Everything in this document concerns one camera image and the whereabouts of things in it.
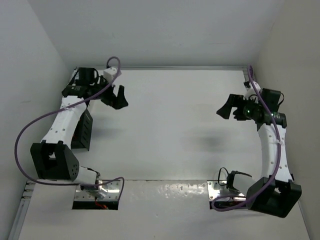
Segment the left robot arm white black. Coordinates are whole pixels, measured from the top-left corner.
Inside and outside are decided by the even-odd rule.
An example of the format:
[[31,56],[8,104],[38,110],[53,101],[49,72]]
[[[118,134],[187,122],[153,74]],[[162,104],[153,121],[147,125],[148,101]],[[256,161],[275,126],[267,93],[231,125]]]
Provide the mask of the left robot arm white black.
[[44,185],[80,185],[90,191],[104,185],[98,171],[80,165],[73,149],[89,150],[93,120],[89,103],[99,100],[120,110],[129,105],[125,88],[114,92],[114,81],[121,75],[119,67],[107,66],[102,74],[93,67],[77,67],[62,90],[59,110],[48,132],[30,148],[37,176]]

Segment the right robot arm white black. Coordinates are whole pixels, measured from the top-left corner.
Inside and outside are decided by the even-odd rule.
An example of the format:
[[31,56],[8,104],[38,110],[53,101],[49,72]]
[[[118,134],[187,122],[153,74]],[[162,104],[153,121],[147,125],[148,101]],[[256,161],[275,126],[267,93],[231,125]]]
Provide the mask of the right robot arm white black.
[[233,115],[237,121],[254,121],[261,143],[259,179],[233,170],[227,174],[226,189],[244,195],[242,207],[279,218],[285,218],[302,195],[302,187],[294,182],[287,163],[287,118],[279,112],[283,101],[281,91],[264,88],[259,94],[230,94],[216,112],[223,119]]

